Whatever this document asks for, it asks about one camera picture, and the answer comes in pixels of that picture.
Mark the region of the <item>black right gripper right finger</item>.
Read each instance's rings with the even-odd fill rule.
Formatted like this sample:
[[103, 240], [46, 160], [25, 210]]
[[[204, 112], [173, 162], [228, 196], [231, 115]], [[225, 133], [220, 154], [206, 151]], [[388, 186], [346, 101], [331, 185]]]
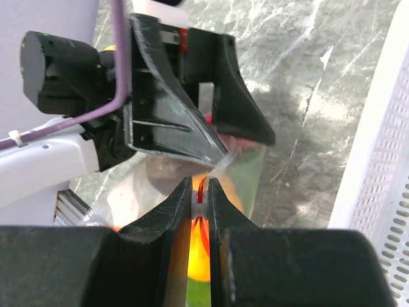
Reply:
[[208, 185], [213, 306], [393, 306], [376, 252], [354, 230], [260, 228]]

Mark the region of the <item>green orange mango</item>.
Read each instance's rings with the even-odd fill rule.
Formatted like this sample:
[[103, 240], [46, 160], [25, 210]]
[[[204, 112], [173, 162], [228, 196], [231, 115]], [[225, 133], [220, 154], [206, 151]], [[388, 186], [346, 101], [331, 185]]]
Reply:
[[187, 280], [186, 307], [210, 307], [211, 288], [210, 282]]

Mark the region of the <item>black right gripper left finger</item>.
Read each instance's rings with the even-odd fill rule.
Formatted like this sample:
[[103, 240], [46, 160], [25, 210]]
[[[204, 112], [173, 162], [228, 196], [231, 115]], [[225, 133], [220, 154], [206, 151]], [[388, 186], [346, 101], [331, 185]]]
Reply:
[[184, 306], [192, 180], [119, 232], [3, 226], [2, 306]]

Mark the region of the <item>clear zip bag orange zipper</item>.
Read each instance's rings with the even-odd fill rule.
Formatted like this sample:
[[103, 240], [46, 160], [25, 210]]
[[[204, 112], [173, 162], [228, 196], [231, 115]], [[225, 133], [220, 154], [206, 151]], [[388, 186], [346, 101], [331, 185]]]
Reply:
[[216, 178], [228, 200], [251, 217], [266, 146], [221, 134], [228, 154], [209, 168], [189, 161], [144, 153], [101, 175], [79, 180], [76, 191], [90, 208], [78, 226], [110, 226], [119, 230], [164, 201], [187, 176], [192, 178], [193, 204], [204, 207], [208, 183]]

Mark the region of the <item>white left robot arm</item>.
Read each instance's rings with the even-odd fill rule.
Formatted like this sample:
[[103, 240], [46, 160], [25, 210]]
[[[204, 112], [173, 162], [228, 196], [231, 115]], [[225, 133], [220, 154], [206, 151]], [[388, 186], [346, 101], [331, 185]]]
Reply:
[[275, 132], [238, 68], [232, 36], [116, 16], [120, 51], [28, 31], [20, 46], [24, 95], [54, 121], [1, 142], [1, 206], [73, 178], [105, 171], [136, 152], [149, 181], [167, 191], [170, 159], [214, 166], [226, 136], [263, 145]]

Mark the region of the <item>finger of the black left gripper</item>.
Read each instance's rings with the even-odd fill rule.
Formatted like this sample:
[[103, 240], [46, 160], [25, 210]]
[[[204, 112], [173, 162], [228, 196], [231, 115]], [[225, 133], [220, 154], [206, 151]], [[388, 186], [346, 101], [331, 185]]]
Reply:
[[275, 132], [240, 74], [234, 37], [190, 28], [185, 81], [213, 83], [212, 123], [217, 132], [268, 146], [275, 144]]

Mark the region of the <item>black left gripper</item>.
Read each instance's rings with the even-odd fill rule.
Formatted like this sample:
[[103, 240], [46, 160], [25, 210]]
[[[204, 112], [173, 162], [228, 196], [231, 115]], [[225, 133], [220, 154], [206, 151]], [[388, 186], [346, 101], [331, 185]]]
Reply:
[[[129, 160], [134, 150], [217, 164], [226, 147], [197, 108], [198, 100], [190, 97], [198, 87], [184, 88], [178, 77], [179, 47], [162, 40], [174, 31], [140, 13], [131, 14], [128, 22], [130, 101], [123, 112], [118, 109], [81, 125], [82, 138], [95, 144], [100, 171]], [[20, 46], [20, 70], [24, 95], [44, 114], [78, 117], [115, 96], [114, 51], [99, 52], [77, 40], [28, 31]]]

